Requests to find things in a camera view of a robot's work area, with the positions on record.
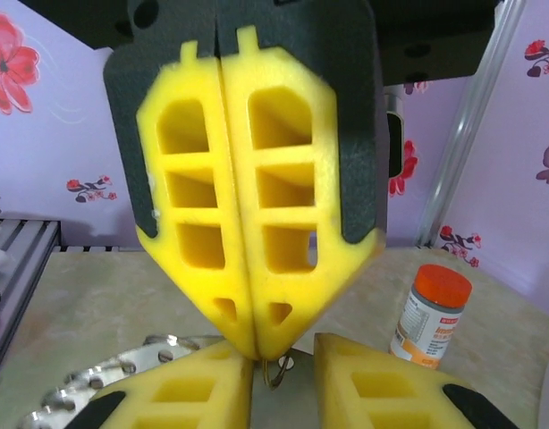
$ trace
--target table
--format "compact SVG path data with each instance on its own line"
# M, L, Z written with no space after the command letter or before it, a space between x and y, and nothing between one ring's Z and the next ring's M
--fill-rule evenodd
M444 252L386 250L295 347L312 351L314 332L335 332L387 350L416 271L428 263L474 285L440 370L471 383L521 429L535 429L549 316ZM66 374L151 333L217 330L145 253L54 253L0 373L0 429L14 428Z

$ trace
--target bottle label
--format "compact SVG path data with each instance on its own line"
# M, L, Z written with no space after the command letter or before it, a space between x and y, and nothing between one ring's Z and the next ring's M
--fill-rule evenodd
M390 352L398 358L437 368L461 312L445 313L421 302L413 291L396 326Z

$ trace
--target keyring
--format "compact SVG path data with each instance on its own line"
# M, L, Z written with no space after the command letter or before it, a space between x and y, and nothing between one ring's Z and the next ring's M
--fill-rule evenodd
M266 386L268 386L271 391L276 389L283 381L284 373L286 373L286 367L289 365L290 359L289 356L284 357L281 369L273 380L271 380L271 376L268 373L268 361L263 360L263 378L265 379Z

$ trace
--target orange lid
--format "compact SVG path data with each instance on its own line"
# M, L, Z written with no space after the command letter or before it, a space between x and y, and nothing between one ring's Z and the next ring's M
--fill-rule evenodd
M439 306L461 308L468 302L471 283L459 273L441 265L422 265L415 280L416 290Z

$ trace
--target yellow foam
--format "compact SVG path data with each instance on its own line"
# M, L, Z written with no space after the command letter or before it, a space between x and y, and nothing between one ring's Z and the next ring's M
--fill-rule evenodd
M323 429L471 429L443 394L462 381L331 333L315 337Z
M334 91L283 49L259 49L254 27L238 39L220 62L184 44L140 107L159 235L138 234L242 354L274 360L384 238L342 238Z
M93 400L126 393L102 429L247 429L252 378L252 361L222 341L110 384Z
M259 355L280 357L383 248L341 235L334 91L283 49L239 29L222 58L226 111ZM308 239L317 234L317 264Z
M241 220L233 186L219 62L197 43L165 66L137 113L159 233L143 248L249 358L255 346Z

